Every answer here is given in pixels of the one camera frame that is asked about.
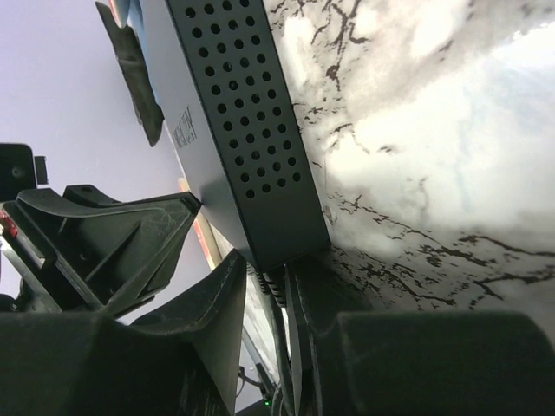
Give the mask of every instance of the red object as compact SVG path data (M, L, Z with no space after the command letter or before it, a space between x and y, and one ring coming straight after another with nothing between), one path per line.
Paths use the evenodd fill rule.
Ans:
M14 224L13 220L4 211L0 211L0 225L12 238L17 237L17 225Z

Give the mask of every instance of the marble surface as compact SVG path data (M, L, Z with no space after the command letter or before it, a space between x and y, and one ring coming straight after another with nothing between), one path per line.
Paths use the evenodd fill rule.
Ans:
M264 0L333 242L376 309L555 339L555 2Z

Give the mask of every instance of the perforated metal panel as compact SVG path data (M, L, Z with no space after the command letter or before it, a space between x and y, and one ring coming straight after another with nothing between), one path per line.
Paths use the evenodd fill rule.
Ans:
M193 78L219 156L221 166L210 168L225 175L245 233L247 259L266 270L322 248L328 235L262 1L168 0L167 6L190 71L183 76ZM170 111L164 102L162 107ZM179 133L180 122L166 119ZM197 172L189 175L193 168L187 158L206 152L193 139L189 146L177 140L190 183L203 179ZM241 248L236 231L225 233L229 224L223 223L234 221L233 215L223 218L219 199L199 183L191 186L203 202L202 193L208 192L206 215Z

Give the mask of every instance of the gray wall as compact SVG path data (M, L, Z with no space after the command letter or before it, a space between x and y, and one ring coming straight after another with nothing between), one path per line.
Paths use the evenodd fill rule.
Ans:
M3 1L0 54L0 141L27 143L46 156L55 191L93 184L128 201L179 190L170 140L148 145L92 0ZM208 273L191 233L172 283L146 309ZM2 261L0 292L14 295L18 279ZM253 394L241 397L238 407L250 404Z

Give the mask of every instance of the white marble countertop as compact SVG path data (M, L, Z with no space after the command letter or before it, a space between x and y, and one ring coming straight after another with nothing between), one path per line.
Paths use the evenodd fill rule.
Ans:
M376 309L555 337L555 2L264 0L328 221Z

